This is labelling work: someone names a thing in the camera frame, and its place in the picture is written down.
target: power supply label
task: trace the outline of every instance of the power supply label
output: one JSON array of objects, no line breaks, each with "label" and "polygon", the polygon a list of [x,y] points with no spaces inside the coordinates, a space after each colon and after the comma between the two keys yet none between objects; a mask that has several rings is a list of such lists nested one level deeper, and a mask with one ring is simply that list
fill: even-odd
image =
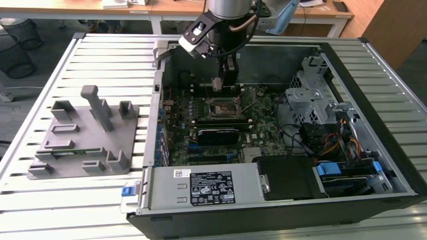
[{"label": "power supply label", "polygon": [[234,204],[234,186],[230,171],[190,173],[189,201],[193,206]]}]

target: motherboard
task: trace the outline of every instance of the motherboard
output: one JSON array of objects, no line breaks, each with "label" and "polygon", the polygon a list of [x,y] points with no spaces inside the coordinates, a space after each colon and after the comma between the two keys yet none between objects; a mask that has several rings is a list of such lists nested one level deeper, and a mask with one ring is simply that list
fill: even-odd
[{"label": "motherboard", "polygon": [[210,89],[201,85],[164,91],[169,166],[248,163],[258,156],[285,155],[274,116],[281,92],[240,84],[217,96]]}]

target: black mesh bin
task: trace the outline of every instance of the black mesh bin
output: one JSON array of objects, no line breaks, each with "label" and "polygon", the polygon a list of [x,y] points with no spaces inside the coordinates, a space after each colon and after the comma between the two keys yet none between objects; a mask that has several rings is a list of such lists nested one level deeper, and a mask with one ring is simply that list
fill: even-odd
[{"label": "black mesh bin", "polygon": [[0,70],[10,79],[21,79],[36,70],[14,35],[0,35]]},{"label": "black mesh bin", "polygon": [[30,19],[1,18],[0,25],[8,34],[18,37],[20,45],[25,50],[36,49],[42,45]]}]

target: blue clip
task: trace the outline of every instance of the blue clip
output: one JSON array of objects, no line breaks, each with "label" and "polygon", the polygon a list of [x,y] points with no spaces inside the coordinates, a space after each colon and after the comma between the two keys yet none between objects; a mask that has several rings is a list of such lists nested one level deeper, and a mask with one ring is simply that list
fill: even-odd
[{"label": "blue clip", "polygon": [[380,163],[377,161],[372,162],[373,168],[376,170],[376,172],[379,173],[383,170],[383,167],[380,165]]},{"label": "blue clip", "polygon": [[319,166],[315,167],[319,175],[339,175],[341,174],[341,170],[339,164],[335,162],[324,162],[320,163]]},{"label": "blue clip", "polygon": [[325,171],[323,170],[321,166],[316,166],[315,169],[317,170],[319,176],[323,176],[325,174]]},{"label": "blue clip", "polygon": [[134,186],[124,186],[121,188],[121,197],[134,196],[136,188]]}]

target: floor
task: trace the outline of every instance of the floor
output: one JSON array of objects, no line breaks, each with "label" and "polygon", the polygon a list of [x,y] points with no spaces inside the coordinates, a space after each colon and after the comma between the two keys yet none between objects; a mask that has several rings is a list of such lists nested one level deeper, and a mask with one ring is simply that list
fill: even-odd
[{"label": "floor", "polygon": [[[13,87],[42,87],[49,79],[50,73],[61,58],[64,50],[76,32],[85,32],[86,26],[76,20],[65,21],[65,28],[57,20],[34,20],[37,32],[42,39],[44,46],[28,52],[29,57],[36,65],[36,72],[22,79],[9,79],[0,72],[0,81],[8,88]],[[150,23],[148,21],[121,21],[122,33],[152,34]],[[173,22],[164,22],[162,32],[176,34],[185,29],[185,24],[176,25]],[[101,24],[98,32],[106,30]],[[412,56],[396,71],[401,79],[412,88],[415,94],[427,104],[427,42],[423,42],[415,50]],[[16,96],[14,102],[4,103],[0,101],[0,140],[12,141],[24,122],[26,114],[41,92],[40,88],[14,88],[10,89]],[[0,156],[6,151],[6,145],[0,144]]]}]

